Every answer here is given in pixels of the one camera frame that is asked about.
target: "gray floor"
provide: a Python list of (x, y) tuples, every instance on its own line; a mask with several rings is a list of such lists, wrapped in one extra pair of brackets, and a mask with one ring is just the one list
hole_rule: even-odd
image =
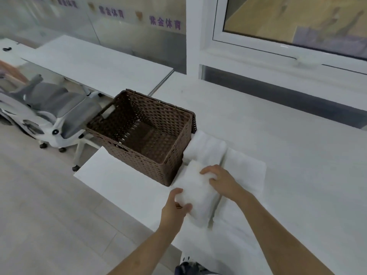
[[(73, 177), (74, 151), (42, 150), (0, 123), (1, 274), (106, 274), (152, 233)], [(180, 257), (170, 246), (154, 274)]]

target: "wicker basket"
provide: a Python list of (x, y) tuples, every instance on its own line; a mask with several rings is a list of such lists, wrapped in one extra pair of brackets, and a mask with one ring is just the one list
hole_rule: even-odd
[(196, 120), (191, 111), (127, 89), (88, 122), (86, 130), (109, 154), (170, 186), (196, 132)]

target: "black caster wheel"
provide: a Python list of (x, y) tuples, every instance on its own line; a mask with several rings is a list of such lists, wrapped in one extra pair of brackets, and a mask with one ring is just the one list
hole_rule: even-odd
[(73, 171), (78, 171), (80, 169), (80, 167), (78, 166), (78, 165), (75, 165), (74, 167), (73, 167)]

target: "person's right hand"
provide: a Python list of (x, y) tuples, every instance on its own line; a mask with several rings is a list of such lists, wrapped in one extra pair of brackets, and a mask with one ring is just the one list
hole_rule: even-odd
[(242, 186), (235, 181), (231, 174), (221, 166), (207, 166), (200, 171), (200, 174), (203, 175), (208, 172), (217, 175), (217, 179), (210, 179), (209, 183), (219, 194), (223, 195), (224, 197), (235, 201), (236, 197), (238, 197), (238, 195), (244, 191)]

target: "white tabletop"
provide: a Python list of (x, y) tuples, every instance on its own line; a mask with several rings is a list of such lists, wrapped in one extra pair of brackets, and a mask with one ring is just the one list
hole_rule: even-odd
[[(3, 48), (11, 48), (9, 51), (4, 51)], [(12, 41), (8, 38), (0, 40), (0, 60), (12, 65), (13, 67), (20, 67), (27, 62), (19, 57), (19, 53), (34, 50), (31, 47)]]
[[(198, 129), (267, 165), (264, 201), (335, 274), (367, 270), (367, 134), (174, 73), (153, 95), (192, 110)], [(101, 148), (75, 175), (155, 230), (169, 189)], [(187, 219), (172, 243), (215, 272), (272, 274), (263, 257)]]
[(126, 88), (150, 94), (173, 69), (70, 36), (61, 36), (21, 58), (115, 97)]

